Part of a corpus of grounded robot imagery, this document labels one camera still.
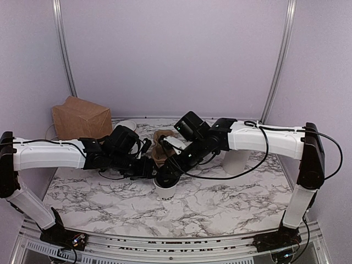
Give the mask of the white paper coffee cup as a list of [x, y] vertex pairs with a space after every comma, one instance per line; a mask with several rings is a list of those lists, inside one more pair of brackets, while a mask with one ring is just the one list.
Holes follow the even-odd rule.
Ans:
[[153, 183], [157, 197], [160, 201], [170, 201], [174, 197], [176, 185], [169, 188], [163, 188], [159, 185], [156, 179], [153, 180]]

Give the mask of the black plastic cup lid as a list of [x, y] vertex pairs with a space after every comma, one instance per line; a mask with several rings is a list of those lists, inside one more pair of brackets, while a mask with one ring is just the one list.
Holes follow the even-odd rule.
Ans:
[[156, 184], [160, 186], [161, 188], [171, 188], [176, 186], [176, 184], [179, 181], [179, 177], [176, 178], [162, 178], [162, 177], [156, 177]]

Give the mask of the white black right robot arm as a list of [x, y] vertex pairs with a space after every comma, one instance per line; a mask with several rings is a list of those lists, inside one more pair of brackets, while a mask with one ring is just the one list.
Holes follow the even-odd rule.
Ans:
[[305, 127], [264, 126], [253, 121], [220, 118], [213, 125], [188, 112], [174, 126], [190, 144], [178, 142], [175, 154], [168, 157], [154, 179], [160, 198], [174, 190], [180, 177], [199, 165], [209, 154], [225, 151], [229, 161], [225, 166], [236, 165], [244, 152], [261, 151], [300, 160], [300, 172], [288, 207], [272, 241], [284, 246], [294, 237], [294, 231], [303, 221], [318, 189], [325, 182], [325, 153], [320, 134], [313, 123]]

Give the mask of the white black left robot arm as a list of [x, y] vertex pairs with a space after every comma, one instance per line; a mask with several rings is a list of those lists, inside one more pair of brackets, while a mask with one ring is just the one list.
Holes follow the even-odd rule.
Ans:
[[149, 139], [141, 140], [136, 132], [117, 126], [100, 139], [81, 137], [73, 140], [26, 140], [11, 131], [1, 136], [1, 198], [24, 212], [58, 245], [69, 241], [69, 232], [53, 208], [48, 208], [19, 179], [19, 172], [34, 168], [109, 169], [123, 179], [151, 179], [155, 162], [145, 155]]

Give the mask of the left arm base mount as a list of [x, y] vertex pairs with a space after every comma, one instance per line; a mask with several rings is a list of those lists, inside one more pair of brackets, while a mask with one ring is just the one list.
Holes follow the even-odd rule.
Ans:
[[69, 248], [84, 251], [89, 236], [86, 233], [66, 229], [57, 210], [53, 207], [51, 207], [51, 210], [54, 214], [54, 225], [48, 229], [39, 227], [41, 231], [40, 240], [59, 246], [67, 245]]

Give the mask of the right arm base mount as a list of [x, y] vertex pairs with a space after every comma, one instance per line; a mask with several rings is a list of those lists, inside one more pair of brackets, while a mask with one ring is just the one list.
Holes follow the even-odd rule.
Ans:
[[281, 220], [279, 228], [276, 231], [255, 235], [252, 245], [256, 247], [257, 252], [264, 252], [295, 244], [298, 245], [301, 241], [299, 228], [285, 227], [283, 220]]

